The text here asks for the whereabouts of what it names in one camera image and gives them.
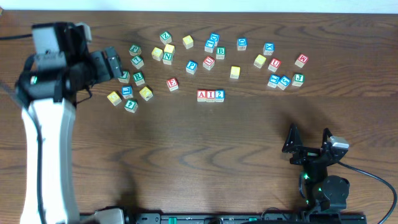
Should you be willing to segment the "blue 2 block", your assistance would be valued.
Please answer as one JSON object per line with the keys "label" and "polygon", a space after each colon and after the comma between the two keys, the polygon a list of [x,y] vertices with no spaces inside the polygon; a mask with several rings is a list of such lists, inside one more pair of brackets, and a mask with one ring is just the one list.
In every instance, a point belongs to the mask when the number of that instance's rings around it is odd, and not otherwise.
{"label": "blue 2 block", "polygon": [[215,91],[215,102],[221,103],[224,102],[225,99],[225,91],[224,90],[216,90]]}

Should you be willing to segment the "red I block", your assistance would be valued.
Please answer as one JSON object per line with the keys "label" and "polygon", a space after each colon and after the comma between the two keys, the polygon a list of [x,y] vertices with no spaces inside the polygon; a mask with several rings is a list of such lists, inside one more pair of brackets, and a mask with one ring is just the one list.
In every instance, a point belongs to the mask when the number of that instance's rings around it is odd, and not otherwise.
{"label": "red I block", "polygon": [[214,90],[206,91],[206,102],[215,102],[215,91]]}

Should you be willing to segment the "red A block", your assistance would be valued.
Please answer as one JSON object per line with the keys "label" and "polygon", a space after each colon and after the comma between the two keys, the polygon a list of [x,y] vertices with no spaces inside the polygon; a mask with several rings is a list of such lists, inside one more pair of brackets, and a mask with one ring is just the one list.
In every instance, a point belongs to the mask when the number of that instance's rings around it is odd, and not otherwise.
{"label": "red A block", "polygon": [[206,90],[198,90],[197,102],[205,102],[205,101],[206,101]]}

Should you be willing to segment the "green 7 block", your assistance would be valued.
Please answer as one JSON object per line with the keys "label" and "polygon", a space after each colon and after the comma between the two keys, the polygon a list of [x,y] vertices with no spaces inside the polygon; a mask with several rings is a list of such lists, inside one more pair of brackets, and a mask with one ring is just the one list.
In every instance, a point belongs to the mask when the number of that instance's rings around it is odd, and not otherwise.
{"label": "green 7 block", "polygon": [[136,55],[136,56],[134,56],[132,59],[131,59],[131,63],[132,63],[132,65],[136,68],[136,69],[141,69],[143,66],[144,66],[144,61],[143,61],[143,59],[140,57],[140,56],[138,56],[138,55]]}

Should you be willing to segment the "green 4 block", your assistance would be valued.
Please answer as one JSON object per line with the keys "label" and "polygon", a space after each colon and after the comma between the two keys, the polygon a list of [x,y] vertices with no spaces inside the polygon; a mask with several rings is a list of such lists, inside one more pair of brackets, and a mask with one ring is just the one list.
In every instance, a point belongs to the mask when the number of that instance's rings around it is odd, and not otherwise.
{"label": "green 4 block", "polygon": [[134,100],[127,100],[124,109],[128,112],[135,113],[138,109],[138,104]]}

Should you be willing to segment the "green J block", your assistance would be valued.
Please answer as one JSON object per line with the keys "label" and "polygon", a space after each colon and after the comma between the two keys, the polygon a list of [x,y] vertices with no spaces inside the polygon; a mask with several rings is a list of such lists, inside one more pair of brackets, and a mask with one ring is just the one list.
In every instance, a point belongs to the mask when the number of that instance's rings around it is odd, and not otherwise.
{"label": "green J block", "polygon": [[296,73],[292,79],[292,86],[300,87],[303,85],[305,81],[305,76],[299,73]]}

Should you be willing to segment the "yellow block above N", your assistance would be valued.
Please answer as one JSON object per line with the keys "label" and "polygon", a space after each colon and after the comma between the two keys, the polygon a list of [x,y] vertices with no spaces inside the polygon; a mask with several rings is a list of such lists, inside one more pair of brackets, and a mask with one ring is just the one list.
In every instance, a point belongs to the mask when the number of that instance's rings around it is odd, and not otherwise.
{"label": "yellow block above N", "polygon": [[164,52],[173,55],[175,53],[175,46],[172,44],[166,44],[164,47]]}

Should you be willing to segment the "red M block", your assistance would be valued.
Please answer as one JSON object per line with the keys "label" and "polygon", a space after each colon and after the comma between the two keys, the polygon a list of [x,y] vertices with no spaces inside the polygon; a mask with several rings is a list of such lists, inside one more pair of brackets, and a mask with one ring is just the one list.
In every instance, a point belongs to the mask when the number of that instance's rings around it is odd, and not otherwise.
{"label": "red M block", "polygon": [[295,61],[295,65],[298,66],[299,68],[302,68],[307,62],[308,62],[308,57],[304,54],[300,54]]}

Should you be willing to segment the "yellow block right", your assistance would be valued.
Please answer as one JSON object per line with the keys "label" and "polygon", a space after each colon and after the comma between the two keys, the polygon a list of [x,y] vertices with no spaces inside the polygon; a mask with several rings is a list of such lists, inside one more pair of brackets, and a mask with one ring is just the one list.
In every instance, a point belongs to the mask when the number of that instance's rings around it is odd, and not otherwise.
{"label": "yellow block right", "polygon": [[254,66],[257,68],[262,68],[263,65],[265,64],[266,60],[267,59],[265,56],[259,54],[254,60]]}

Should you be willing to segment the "yellow block top centre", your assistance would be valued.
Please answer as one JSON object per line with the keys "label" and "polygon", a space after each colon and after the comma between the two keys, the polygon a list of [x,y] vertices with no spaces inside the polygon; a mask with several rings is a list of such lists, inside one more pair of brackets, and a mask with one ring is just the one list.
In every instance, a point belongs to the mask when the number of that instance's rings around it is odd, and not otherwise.
{"label": "yellow block top centre", "polygon": [[190,49],[194,46],[193,38],[190,35],[187,35],[183,38],[183,45],[186,49]]}

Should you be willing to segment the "blue D block right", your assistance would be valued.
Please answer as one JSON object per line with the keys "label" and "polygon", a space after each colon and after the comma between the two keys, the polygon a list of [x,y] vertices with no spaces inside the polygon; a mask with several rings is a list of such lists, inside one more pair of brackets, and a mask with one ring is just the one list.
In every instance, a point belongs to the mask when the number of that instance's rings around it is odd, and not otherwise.
{"label": "blue D block right", "polygon": [[237,50],[238,51],[243,51],[246,50],[248,46],[248,42],[246,38],[238,38],[237,39]]}

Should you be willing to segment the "blue d block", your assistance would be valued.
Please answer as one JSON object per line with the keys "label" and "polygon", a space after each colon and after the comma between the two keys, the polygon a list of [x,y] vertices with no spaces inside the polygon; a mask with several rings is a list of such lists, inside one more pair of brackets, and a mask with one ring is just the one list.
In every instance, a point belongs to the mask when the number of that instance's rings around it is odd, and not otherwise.
{"label": "blue d block", "polygon": [[238,51],[243,51],[246,50],[248,46],[248,42],[246,38],[238,38],[237,39],[237,50]]}
{"label": "blue d block", "polygon": [[209,40],[213,41],[214,42],[214,46],[216,47],[218,45],[219,40],[220,40],[220,35],[216,34],[216,33],[211,33],[210,37],[209,37]]}

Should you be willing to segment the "blue D block upper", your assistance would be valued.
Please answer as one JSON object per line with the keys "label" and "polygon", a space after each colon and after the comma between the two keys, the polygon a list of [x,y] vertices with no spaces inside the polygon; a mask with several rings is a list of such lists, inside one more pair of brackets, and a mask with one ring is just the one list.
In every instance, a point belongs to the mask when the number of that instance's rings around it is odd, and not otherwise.
{"label": "blue D block upper", "polygon": [[216,33],[211,33],[210,37],[209,37],[209,40],[213,41],[214,42],[214,46],[216,47],[218,45],[219,40],[220,40],[220,35],[216,34]]}

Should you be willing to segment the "green B block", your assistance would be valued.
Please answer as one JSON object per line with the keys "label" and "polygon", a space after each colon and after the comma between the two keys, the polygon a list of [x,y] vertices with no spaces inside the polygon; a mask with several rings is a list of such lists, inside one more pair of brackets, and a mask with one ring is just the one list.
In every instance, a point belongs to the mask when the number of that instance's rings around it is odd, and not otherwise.
{"label": "green B block", "polygon": [[226,55],[226,48],[225,47],[217,47],[216,48],[216,59],[224,60]]}

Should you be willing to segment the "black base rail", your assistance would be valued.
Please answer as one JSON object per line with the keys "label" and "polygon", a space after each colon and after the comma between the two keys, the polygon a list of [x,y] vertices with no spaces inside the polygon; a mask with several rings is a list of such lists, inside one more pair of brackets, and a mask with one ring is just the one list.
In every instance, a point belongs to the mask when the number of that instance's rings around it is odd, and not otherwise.
{"label": "black base rail", "polygon": [[132,223],[132,224],[238,224],[238,223],[342,223],[366,224],[364,215],[311,215],[305,220],[300,215],[268,211],[262,215],[178,215],[140,213],[130,215],[120,209],[97,211],[92,215],[81,215],[81,223]]}

